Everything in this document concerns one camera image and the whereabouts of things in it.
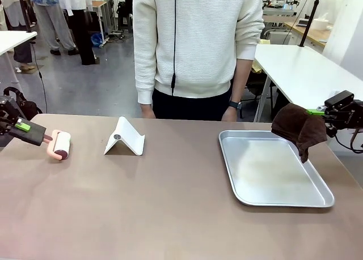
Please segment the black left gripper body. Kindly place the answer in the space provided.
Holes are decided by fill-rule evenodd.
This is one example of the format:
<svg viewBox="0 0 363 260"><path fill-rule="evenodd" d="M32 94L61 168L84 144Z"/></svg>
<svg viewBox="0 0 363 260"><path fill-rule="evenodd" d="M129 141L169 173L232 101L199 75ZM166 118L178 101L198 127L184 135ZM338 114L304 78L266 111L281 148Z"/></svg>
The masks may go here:
<svg viewBox="0 0 363 260"><path fill-rule="evenodd" d="M1 96L1 135L9 132L20 117L20 109L10 96Z"/></svg>

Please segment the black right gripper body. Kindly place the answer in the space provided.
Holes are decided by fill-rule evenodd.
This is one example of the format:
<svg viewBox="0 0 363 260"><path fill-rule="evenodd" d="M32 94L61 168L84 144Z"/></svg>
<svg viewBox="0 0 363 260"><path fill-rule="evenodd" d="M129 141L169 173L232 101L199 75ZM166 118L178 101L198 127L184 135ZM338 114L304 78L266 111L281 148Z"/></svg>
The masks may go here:
<svg viewBox="0 0 363 260"><path fill-rule="evenodd" d="M362 101L342 91L324 102L324 121L336 129L362 129Z"/></svg>

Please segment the person's left hand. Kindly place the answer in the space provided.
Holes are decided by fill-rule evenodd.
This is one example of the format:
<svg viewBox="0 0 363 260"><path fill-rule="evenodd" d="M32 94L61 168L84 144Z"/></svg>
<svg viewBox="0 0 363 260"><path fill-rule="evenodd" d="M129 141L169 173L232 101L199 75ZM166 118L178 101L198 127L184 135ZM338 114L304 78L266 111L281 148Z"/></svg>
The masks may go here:
<svg viewBox="0 0 363 260"><path fill-rule="evenodd" d="M225 122L236 122L238 110L229 106L224 112L221 121Z"/></svg>

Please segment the person's right hand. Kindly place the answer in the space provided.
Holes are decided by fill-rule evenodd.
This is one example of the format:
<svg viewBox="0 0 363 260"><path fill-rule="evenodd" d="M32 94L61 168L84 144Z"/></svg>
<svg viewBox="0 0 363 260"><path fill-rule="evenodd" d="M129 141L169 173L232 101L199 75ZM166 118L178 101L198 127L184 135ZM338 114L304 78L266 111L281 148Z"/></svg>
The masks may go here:
<svg viewBox="0 0 363 260"><path fill-rule="evenodd" d="M155 118L155 114L151 104L140 104L143 118Z"/></svg>

